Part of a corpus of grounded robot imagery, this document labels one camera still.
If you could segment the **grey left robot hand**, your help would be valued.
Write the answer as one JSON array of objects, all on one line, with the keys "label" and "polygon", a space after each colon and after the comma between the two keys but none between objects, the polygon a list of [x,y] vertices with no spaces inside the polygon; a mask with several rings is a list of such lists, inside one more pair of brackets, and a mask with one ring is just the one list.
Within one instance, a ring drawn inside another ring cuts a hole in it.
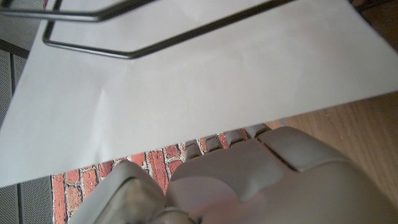
[{"label": "grey left robot hand", "polygon": [[291,127],[229,131],[227,148],[193,141],[162,190],[121,161],[72,223],[396,223],[397,207],[353,161]]}]

